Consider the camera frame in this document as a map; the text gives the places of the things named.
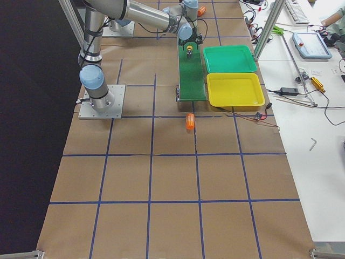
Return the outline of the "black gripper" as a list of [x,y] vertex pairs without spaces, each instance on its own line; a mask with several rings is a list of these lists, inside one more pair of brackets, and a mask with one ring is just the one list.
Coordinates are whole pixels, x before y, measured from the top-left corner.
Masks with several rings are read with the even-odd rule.
[[186,44],[191,44],[191,43],[195,43],[196,44],[196,49],[199,49],[199,46],[201,44],[203,44],[202,34],[191,36],[189,39],[186,39],[186,40],[182,40],[180,38],[178,39],[178,45],[181,46],[182,49],[184,49],[184,46]]

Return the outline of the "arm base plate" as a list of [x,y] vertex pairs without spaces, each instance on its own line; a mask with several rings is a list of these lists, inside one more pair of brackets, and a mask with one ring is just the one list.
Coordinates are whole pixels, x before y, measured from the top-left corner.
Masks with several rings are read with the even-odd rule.
[[116,21],[111,21],[108,27],[103,29],[103,37],[106,38],[133,38],[135,22],[131,21],[127,25],[120,25]]
[[80,104],[79,119],[121,119],[126,86],[108,85],[108,93],[102,99],[92,99],[85,91]]

